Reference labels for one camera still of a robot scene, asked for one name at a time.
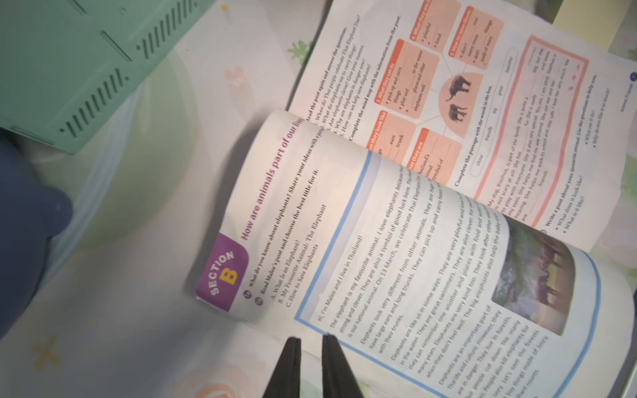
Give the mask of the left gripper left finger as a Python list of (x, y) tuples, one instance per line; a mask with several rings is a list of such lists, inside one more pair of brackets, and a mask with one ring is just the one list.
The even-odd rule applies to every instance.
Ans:
[(301, 355), (301, 340), (288, 338), (265, 389), (264, 398), (300, 397)]

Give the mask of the English textbook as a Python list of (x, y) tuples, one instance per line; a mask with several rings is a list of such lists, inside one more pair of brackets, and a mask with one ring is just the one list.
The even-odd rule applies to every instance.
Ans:
[(278, 338), (338, 338), (396, 394), (605, 397), (634, 304), (589, 252), (635, 79), (503, 1), (335, 1), (196, 296)]

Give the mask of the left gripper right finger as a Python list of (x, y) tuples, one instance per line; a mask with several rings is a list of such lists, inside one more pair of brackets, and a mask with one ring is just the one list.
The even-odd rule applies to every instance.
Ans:
[(321, 361), (324, 398), (363, 398), (358, 381), (334, 335), (323, 335)]

